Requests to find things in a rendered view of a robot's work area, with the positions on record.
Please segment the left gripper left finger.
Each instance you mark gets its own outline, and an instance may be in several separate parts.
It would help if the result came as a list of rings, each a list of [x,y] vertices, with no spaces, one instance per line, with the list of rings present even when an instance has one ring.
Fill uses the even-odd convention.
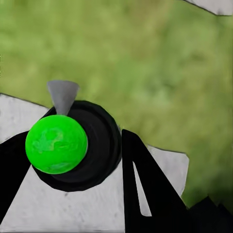
[[[0,144],[0,224],[32,165],[25,150],[28,133],[18,133]]]

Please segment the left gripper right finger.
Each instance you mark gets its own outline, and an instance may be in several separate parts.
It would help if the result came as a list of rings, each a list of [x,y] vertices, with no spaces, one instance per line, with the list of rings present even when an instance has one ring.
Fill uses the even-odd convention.
[[[125,233],[203,233],[138,135],[122,131]],[[152,216],[143,216],[133,168],[142,183]]]

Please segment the insectifuge atomizer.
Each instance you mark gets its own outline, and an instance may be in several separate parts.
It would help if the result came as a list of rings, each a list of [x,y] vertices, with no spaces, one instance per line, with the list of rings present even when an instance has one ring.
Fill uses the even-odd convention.
[[[36,174],[64,192],[101,184],[122,162],[122,132],[101,106],[75,100],[80,85],[47,83],[54,107],[28,131],[25,150]]]

